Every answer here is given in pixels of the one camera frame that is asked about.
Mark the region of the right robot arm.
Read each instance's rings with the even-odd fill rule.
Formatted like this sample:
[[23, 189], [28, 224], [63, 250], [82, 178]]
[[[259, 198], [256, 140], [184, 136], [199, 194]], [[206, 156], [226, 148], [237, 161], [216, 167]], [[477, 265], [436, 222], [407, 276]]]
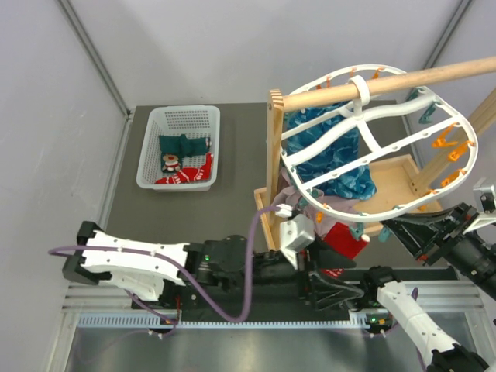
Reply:
[[370, 306], [393, 316], [413, 342], [427, 371], [493, 371], [495, 362], [456, 340], [431, 312], [475, 310], [481, 294], [495, 296], [495, 245], [478, 233], [495, 224], [495, 209], [478, 212], [465, 203], [441, 212], [404, 214], [383, 221], [383, 227], [414, 259], [433, 264], [444, 259], [464, 281], [403, 281], [390, 267], [372, 267], [363, 276], [361, 294]]

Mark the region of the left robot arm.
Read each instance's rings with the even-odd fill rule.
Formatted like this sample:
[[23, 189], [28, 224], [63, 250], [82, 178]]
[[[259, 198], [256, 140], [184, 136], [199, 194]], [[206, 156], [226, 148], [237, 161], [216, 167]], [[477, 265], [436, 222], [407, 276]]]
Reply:
[[362, 288], [339, 279], [340, 269], [354, 262], [320, 239], [297, 253], [256, 253], [251, 236], [153, 244], [111, 236], [84, 221], [76, 246], [54, 253], [65, 258], [62, 274], [68, 281], [116, 286], [137, 305], [208, 308], [230, 322], [241, 322], [254, 306], [272, 301], [324, 311], [364, 296]]

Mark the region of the white clip hanger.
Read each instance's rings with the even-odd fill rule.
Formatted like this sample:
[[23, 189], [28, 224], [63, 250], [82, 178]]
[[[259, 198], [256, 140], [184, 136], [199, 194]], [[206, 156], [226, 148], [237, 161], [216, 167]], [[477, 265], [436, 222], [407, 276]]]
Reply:
[[[280, 159], [293, 180], [294, 186], [310, 205], [313, 205], [319, 212], [332, 216], [339, 221], [355, 222], [356, 224], [383, 222], [404, 215], [448, 195], [468, 178], [478, 156], [476, 131], [464, 115], [431, 91], [430, 85], [491, 73], [494, 71], [494, 62], [491, 59], [472, 60], [410, 73], [401, 71], [396, 67], [383, 66], [381, 69], [387, 72], [387, 77], [374, 77], [369, 81], [364, 80], [359, 74], [360, 71], [370, 71], [372, 69], [373, 65], [371, 64], [341, 69], [337, 71], [337, 75], [341, 76], [345, 73], [350, 73], [350, 78], [346, 84], [321, 88], [320, 85], [325, 80], [320, 78], [294, 94], [281, 97], [281, 111], [283, 113], [323, 107], [337, 102], [345, 104], [343, 107], [306, 122], [296, 129], [283, 132], [281, 139], [287, 140], [326, 119], [331, 119], [335, 115], [342, 115], [344, 118], [337, 127], [323, 134], [320, 139], [317, 139], [303, 150], [292, 155], [288, 155], [285, 150], [281, 150]], [[368, 126], [371, 120], [409, 115], [423, 108], [427, 109], [430, 106], [442, 109], [449, 116], [448, 119], [435, 125], [430, 125], [420, 132], [408, 135], [387, 146], [381, 146], [377, 142]], [[312, 191], [316, 187], [327, 181], [335, 180], [360, 166], [371, 165], [375, 160], [381, 159], [390, 153], [396, 153], [407, 145], [428, 139], [436, 133], [452, 128], [462, 129], [467, 141], [463, 145], [454, 144], [454, 149], [449, 154], [449, 161], [457, 161], [463, 155], [467, 155], [468, 158], [466, 164], [458, 170], [456, 176], [452, 177], [441, 188], [433, 189], [423, 196], [415, 197], [408, 203], [396, 204], [384, 212], [377, 213], [359, 212], [350, 214], [340, 212], [327, 204], [322, 204], [312, 195]], [[352, 129], [359, 130], [369, 148], [369, 154], [321, 176], [314, 177], [309, 181], [303, 181], [297, 167], [321, 154], [326, 147]]]

